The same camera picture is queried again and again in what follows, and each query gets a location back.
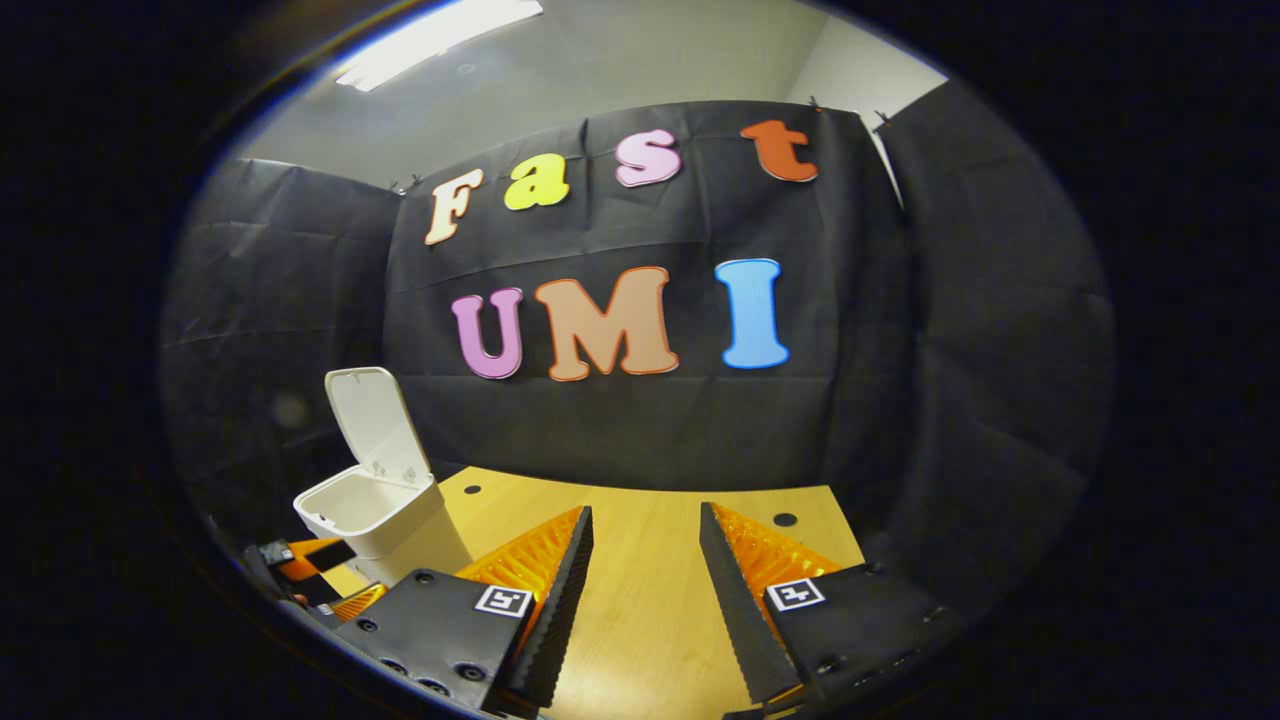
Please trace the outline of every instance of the wooden table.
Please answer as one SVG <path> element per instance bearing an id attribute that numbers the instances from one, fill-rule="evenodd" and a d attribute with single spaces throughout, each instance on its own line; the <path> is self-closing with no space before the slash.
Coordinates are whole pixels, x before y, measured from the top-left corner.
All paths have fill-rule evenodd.
<path id="1" fill-rule="evenodd" d="M 472 495 L 463 492 L 479 486 Z M 568 652 L 544 714 L 553 720 L 719 720 L 753 706 L 698 544 L 699 507 L 718 502 L 841 566 L 863 561 L 826 486 L 663 492 L 540 480 L 467 468 L 440 483 L 472 557 L 577 505 L 590 505 L 595 551 Z M 790 512 L 795 525 L 777 527 Z M 342 593 L 364 587 L 343 568 Z"/>

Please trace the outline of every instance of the fluorescent light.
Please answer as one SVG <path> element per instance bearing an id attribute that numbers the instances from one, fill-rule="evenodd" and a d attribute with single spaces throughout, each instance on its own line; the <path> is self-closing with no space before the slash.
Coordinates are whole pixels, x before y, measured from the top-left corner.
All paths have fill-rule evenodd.
<path id="1" fill-rule="evenodd" d="M 460 42 L 540 14 L 536 0 L 457 0 L 356 53 L 338 85 L 367 92 Z"/>

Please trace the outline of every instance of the orange gripper pad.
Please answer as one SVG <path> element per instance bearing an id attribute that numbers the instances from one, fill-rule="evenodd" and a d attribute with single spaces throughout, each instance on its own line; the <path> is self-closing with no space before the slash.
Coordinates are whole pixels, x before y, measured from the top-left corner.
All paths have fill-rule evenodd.
<path id="1" fill-rule="evenodd" d="M 556 580 L 556 571 L 559 570 L 561 560 L 564 559 L 564 551 L 568 550 L 568 542 L 573 537 L 573 527 L 577 525 L 581 514 L 580 505 L 454 573 L 465 580 L 534 593 L 534 611 L 525 625 L 525 633 L 520 637 L 516 652 L 525 644 L 525 638 L 538 621 L 543 601 L 547 600 L 547 592 Z"/>
<path id="2" fill-rule="evenodd" d="M 728 541 L 728 546 L 733 551 L 742 578 L 751 588 L 755 605 L 760 609 L 760 615 L 769 624 L 774 637 L 777 637 L 778 629 L 773 626 L 769 611 L 764 607 L 765 588 L 778 583 L 817 578 L 842 569 L 799 541 L 722 505 L 713 502 L 712 511 L 716 512 L 716 520 L 719 521 L 721 532 L 724 533 L 724 539 Z"/>
<path id="3" fill-rule="evenodd" d="M 387 594 L 387 585 L 374 583 L 351 597 L 330 603 L 329 609 L 333 610 L 334 615 L 342 618 L 343 623 L 349 623 L 352 618 L 369 610 L 369 606 L 378 602 L 378 598 L 384 594 Z"/>

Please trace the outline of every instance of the trash can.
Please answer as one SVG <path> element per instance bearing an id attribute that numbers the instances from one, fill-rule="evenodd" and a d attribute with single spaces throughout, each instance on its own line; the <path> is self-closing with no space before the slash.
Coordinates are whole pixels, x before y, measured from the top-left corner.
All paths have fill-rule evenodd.
<path id="1" fill-rule="evenodd" d="M 293 509 L 317 538 L 338 537 L 370 580 L 394 585 L 416 568 L 471 562 L 435 483 L 396 377 L 384 368 L 325 375 L 329 405 L 360 462 L 302 492 Z"/>

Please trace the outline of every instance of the black cloth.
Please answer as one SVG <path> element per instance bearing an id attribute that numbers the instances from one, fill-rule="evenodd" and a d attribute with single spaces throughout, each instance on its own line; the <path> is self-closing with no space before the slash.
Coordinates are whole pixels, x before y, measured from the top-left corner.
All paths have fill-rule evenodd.
<path id="1" fill-rule="evenodd" d="M 918 258 L 916 421 L 884 532 L 859 539 L 979 612 L 1057 537 L 1094 470 L 1111 302 L 1052 172 L 972 90 L 943 83 L 879 135 Z"/>
<path id="2" fill-rule="evenodd" d="M 768 119 L 808 135 L 812 182 L 767 174 L 741 129 Z M 623 187 L 617 143 L 662 128 L 681 170 Z M 512 211 L 509 172 L 541 152 L 567 159 L 557 205 Z M 457 233 L 426 246 L 431 190 L 474 168 Z M 726 260 L 769 258 L 782 365 L 740 370 Z M 630 375 L 593 365 L 586 379 L 548 377 L 554 355 L 538 286 L 577 279 L 605 309 L 618 275 L 669 273 L 663 314 L 680 366 Z M 475 375 L 458 345 L 453 300 L 485 299 L 481 328 L 498 352 L 489 295 L 518 287 L 524 363 L 503 380 Z M 911 319 L 902 217 L 874 146 L 851 113 L 777 102 L 687 102 L 584 119 L 444 168 L 404 197 L 388 266 L 387 368 L 404 391 L 428 455 L 558 480 L 649 489 L 760 489 L 882 482 L 910 437 Z"/>
<path id="3" fill-rule="evenodd" d="M 308 537 L 293 497 L 355 462 L 324 375 L 380 363 L 398 204 L 348 178 L 238 160 L 191 210 L 160 384 L 179 471 L 233 542 Z"/>

